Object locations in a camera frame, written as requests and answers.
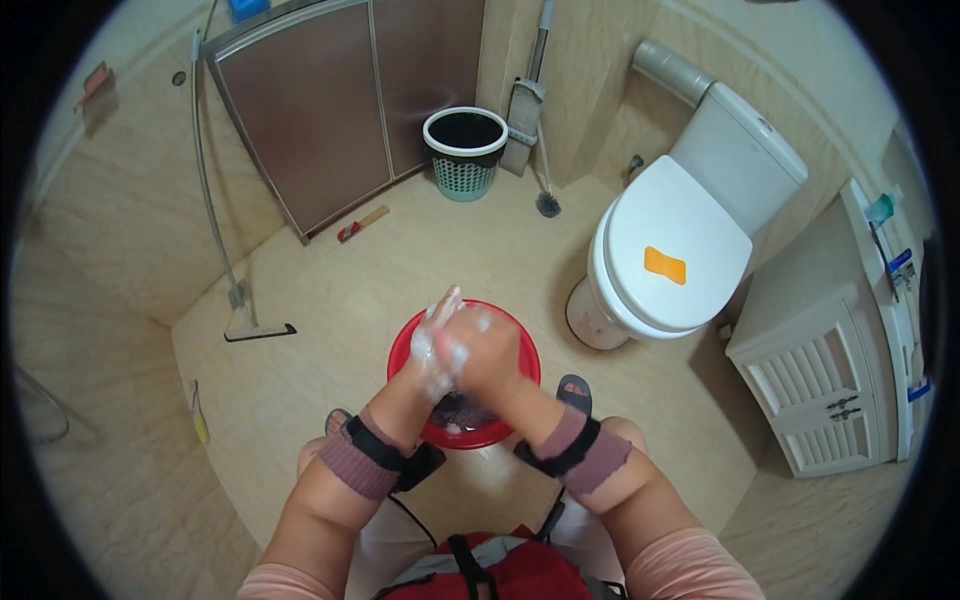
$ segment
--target toilet seat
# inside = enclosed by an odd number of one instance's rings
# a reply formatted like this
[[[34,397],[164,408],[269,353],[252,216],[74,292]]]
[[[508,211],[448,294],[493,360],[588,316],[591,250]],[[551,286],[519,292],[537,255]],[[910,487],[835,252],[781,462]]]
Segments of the toilet seat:
[[[685,285],[644,268],[648,246],[684,261]],[[601,219],[590,245],[590,287],[617,326],[643,337],[681,337],[730,300],[752,249],[707,190],[661,156]]]

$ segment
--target scrub brush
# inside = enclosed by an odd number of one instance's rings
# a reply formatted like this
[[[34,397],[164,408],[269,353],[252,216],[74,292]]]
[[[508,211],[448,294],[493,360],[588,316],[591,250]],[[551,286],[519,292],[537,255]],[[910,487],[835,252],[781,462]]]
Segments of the scrub brush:
[[[546,160],[546,145],[543,140],[543,124],[537,121],[537,147],[540,148],[540,159],[543,161],[543,178],[546,180],[546,191],[537,196],[537,210],[547,219],[560,214],[560,203],[553,196],[553,183],[550,179],[550,163]]]

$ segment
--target orange sponge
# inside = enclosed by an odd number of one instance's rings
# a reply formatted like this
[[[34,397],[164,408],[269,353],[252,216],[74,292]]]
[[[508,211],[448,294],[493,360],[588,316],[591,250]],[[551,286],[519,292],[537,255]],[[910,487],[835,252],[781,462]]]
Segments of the orange sponge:
[[[686,285],[686,263],[680,258],[667,256],[653,246],[647,246],[643,251],[643,268],[665,276],[677,285]]]

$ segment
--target brown glass panel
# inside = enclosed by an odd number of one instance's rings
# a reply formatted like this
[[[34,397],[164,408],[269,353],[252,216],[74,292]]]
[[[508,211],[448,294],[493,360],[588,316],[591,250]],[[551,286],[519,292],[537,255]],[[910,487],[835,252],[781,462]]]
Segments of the brown glass panel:
[[[394,174],[426,161],[421,128],[476,95],[484,0],[374,0],[373,24]]]
[[[366,4],[274,32],[219,64],[250,145],[301,231],[390,180]]]

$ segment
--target toilet lid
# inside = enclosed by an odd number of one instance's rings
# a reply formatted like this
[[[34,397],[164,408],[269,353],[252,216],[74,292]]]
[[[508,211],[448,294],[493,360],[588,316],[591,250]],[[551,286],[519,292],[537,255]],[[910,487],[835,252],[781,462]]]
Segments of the toilet lid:
[[[604,238],[616,294],[638,318],[665,331],[715,317],[753,249],[727,211],[670,156],[654,161],[620,195]],[[685,263],[684,285],[644,268],[648,246]]]

